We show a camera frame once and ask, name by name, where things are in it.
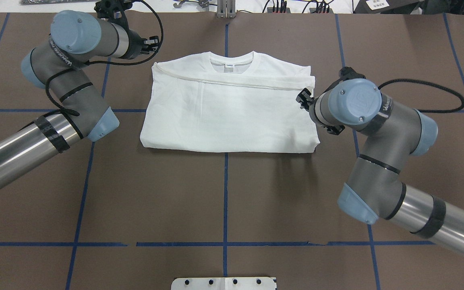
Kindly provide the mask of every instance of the white cloth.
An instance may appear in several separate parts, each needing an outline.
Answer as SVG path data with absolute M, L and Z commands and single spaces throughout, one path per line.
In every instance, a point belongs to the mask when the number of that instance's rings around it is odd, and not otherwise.
M 144 147 L 199 152 L 310 153 L 319 143 L 295 101 L 312 90 L 309 66 L 251 52 L 210 52 L 155 63 L 140 135 Z

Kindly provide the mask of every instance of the light blue cap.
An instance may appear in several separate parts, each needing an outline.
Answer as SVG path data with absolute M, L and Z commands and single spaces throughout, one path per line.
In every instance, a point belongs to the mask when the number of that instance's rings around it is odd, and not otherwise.
M 31 67 L 31 53 L 33 52 L 30 51 L 24 59 L 21 61 L 21 71 L 24 74 L 24 77 L 32 83 L 34 86 L 40 89 L 46 88 L 46 85 L 40 81 L 40 79 L 37 78 L 37 75 L 35 75 L 35 72 L 33 71 L 33 68 Z
M 96 126 L 92 128 L 87 138 L 89 138 L 92 142 L 96 142 L 108 133 L 114 131 L 117 127 L 119 127 L 119 120 L 115 116 L 114 112 L 112 112 L 112 109 L 108 107 L 105 114 L 103 114 L 98 123 L 96 123 Z
M 348 184 L 343 185 L 343 190 L 338 198 L 338 205 L 346 214 L 365 224 L 375 224 L 379 219 L 377 213 Z
M 101 40 L 101 26 L 92 15 L 72 10 L 60 11 L 51 24 L 53 41 L 68 53 L 92 51 Z
M 367 79 L 341 82 L 332 89 L 328 100 L 334 118 L 346 125 L 370 122 L 379 112 L 381 103 L 381 91 Z
M 418 116 L 420 116 L 420 123 L 422 123 L 422 133 L 420 134 L 418 146 L 414 149 L 413 153 L 411 153 L 411 155 L 414 156 L 425 154 L 429 150 L 429 147 L 436 142 L 436 138 L 438 137 L 438 125 L 436 125 L 436 122 L 420 112 L 418 112 Z

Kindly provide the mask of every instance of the metal clamp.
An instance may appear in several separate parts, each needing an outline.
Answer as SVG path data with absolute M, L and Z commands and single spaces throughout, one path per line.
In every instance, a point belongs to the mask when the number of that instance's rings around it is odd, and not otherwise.
M 217 0 L 218 18 L 235 18 L 236 17 L 236 0 Z

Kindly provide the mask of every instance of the blue tape grid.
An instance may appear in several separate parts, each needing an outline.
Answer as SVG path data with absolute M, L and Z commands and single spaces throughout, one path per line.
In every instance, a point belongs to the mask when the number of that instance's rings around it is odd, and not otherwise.
M 2 35 L 5 31 L 8 19 L 10 14 L 7 13 L 5 20 L 3 22 L 1 31 L 0 31 L 0 41 Z M 341 40 L 341 31 L 338 15 L 335 14 L 336 19 L 336 29 L 339 42 L 339 51 L 341 55 L 341 63 L 345 66 L 345 58 L 343 53 L 343 44 Z M 462 71 L 461 65 L 459 63 L 456 49 L 452 41 L 452 36 L 450 32 L 450 27 L 446 15 L 443 14 L 443 19 L 445 22 L 445 28 L 447 35 L 449 36 L 449 42 L 451 45 L 453 57 L 456 61 L 460 77 L 464 85 L 464 73 Z M 228 24 L 225 25 L 225 56 L 228 56 Z M 109 66 L 105 70 L 105 79 L 103 83 L 103 88 L 101 90 L 101 95 L 104 97 L 105 89 L 108 79 Z M 0 109 L 0 112 L 49 112 L 51 109 Z M 114 109 L 114 112 L 146 112 L 146 109 Z M 354 145 L 356 150 L 356 155 L 359 155 L 359 145 L 357 142 L 357 134 L 353 131 Z M 81 197 L 81 205 L 79 210 L 79 218 L 77 221 L 76 232 L 73 242 L 0 242 L 0 247 L 72 247 L 72 255 L 70 259 L 70 267 L 68 272 L 68 277 L 66 281 L 66 289 L 70 288 L 70 281 L 72 279 L 76 250 L 78 247 L 126 247 L 127 244 L 121 242 L 79 242 L 79 235 L 81 230 L 81 222 L 83 218 L 83 209 L 85 208 L 85 199 L 87 197 L 88 183 L 90 171 L 92 168 L 92 161 L 94 157 L 94 143 L 92 143 L 89 162 L 87 165 L 87 172 L 85 175 L 85 183 L 83 186 L 83 193 Z M 379 281 L 379 271 L 377 268 L 377 259 L 375 255 L 375 246 L 423 246 L 423 245 L 432 245 L 432 242 L 427 240 L 420 241 L 374 241 L 373 233 L 371 226 L 368 225 L 368 235 L 369 241 L 359 241 L 359 242 L 329 242 L 327 244 L 313 244 L 310 242 L 229 242 L 228 241 L 228 153 L 224 156 L 224 202 L 223 202 L 223 242 L 137 242 L 137 247 L 222 247 L 223 248 L 223 275 L 227 276 L 227 248 L 228 247 L 327 247 L 327 246 L 370 246 L 372 252 L 372 263 L 374 268 L 374 275 L 376 280 L 376 286 L 379 290 L 381 288 Z

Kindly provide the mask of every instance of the silver cylinder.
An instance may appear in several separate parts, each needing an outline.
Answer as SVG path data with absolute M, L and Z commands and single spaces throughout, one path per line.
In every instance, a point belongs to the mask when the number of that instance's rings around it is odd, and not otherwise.
M 46 119 L 70 146 L 80 140 L 62 114 Z M 3 140 L 0 142 L 0 189 L 57 154 L 57 149 L 35 124 Z
M 433 197 L 407 186 L 405 198 L 391 222 L 410 232 L 419 232 L 433 212 Z M 445 202 L 445 217 L 431 242 L 464 255 L 464 210 Z

